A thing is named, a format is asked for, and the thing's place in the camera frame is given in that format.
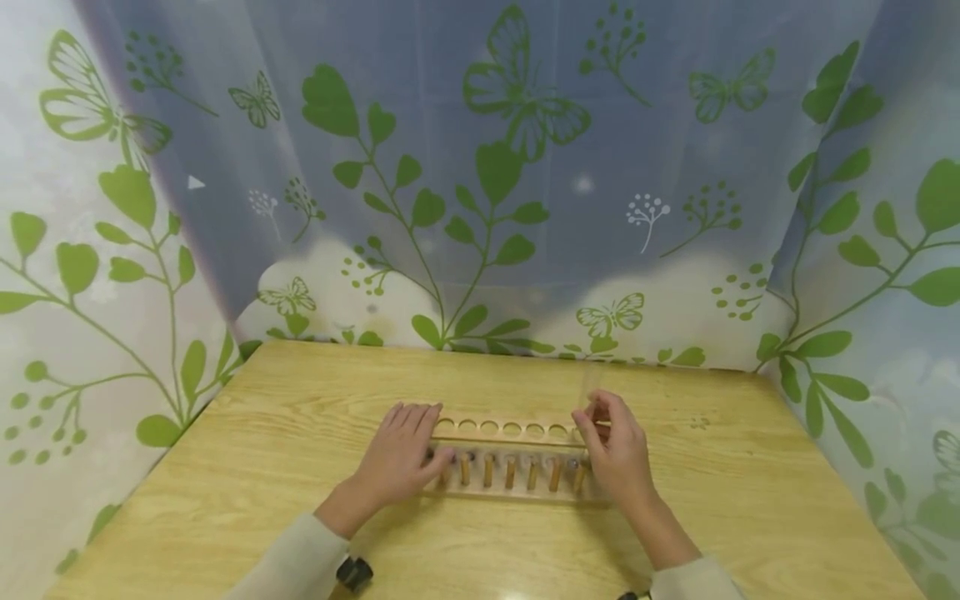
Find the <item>hand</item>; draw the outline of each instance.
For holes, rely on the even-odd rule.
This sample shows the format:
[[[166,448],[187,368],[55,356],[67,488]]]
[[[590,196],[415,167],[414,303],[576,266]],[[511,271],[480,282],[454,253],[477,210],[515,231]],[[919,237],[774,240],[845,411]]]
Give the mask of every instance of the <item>hand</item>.
[[[596,390],[589,400],[586,411],[573,411],[572,416],[597,482],[625,514],[653,506],[659,497],[650,473],[646,433],[620,396]]]
[[[427,462],[430,436],[442,404],[402,402],[387,413],[356,472],[338,485],[314,515],[349,540],[380,509],[422,490],[453,460],[453,448],[439,448]]]

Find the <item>right hand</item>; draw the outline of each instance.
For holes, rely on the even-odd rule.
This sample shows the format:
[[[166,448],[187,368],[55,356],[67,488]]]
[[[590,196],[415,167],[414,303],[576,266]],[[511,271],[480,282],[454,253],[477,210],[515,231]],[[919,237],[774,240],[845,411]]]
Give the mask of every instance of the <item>right hand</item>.
[[[656,504],[660,497],[650,472],[647,435],[634,414],[623,398],[610,392],[595,390],[589,400],[586,411],[575,410],[572,416],[597,482],[621,512]]]

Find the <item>peg board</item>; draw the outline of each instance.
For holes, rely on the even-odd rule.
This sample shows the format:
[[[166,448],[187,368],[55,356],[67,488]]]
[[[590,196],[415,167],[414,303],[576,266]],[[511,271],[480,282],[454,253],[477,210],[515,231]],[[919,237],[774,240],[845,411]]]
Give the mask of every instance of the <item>peg board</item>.
[[[592,476],[576,429],[555,417],[444,413],[433,440],[433,447],[452,446],[456,454],[444,475],[424,490],[429,495],[610,503]]]

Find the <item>wooden peg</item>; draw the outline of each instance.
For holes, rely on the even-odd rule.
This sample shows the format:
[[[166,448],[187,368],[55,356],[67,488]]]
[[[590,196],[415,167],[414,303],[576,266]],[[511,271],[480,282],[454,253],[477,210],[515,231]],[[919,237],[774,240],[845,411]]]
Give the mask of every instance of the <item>wooden peg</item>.
[[[564,461],[559,457],[553,458],[553,474],[550,475],[550,491],[555,492],[560,487],[560,474],[564,471]]]
[[[586,461],[577,461],[577,472],[573,476],[573,492],[580,493],[580,490],[584,488],[584,477],[587,476],[587,463]]]
[[[540,470],[540,460],[536,456],[530,457],[530,474],[527,475],[527,490],[537,487],[537,471]]]
[[[493,455],[488,454],[484,457],[483,487],[488,488],[491,485],[493,485]]]
[[[507,490],[514,488],[514,477],[516,476],[516,456],[507,457]]]
[[[460,483],[461,485],[470,485],[470,456],[469,452],[460,455]]]

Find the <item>wood grain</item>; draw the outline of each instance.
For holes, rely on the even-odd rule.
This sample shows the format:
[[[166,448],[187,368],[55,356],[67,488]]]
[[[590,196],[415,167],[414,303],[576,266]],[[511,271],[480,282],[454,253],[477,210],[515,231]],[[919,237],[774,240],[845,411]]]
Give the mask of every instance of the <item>wood grain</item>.
[[[219,598],[351,473],[398,399],[517,419],[556,414],[574,406],[586,367],[267,344],[48,597]],[[639,367],[602,374],[648,431],[661,493],[751,600],[922,598],[767,381]],[[565,505],[422,497],[379,515],[353,547],[375,572],[367,600],[613,600],[646,590],[651,571],[615,511]]]

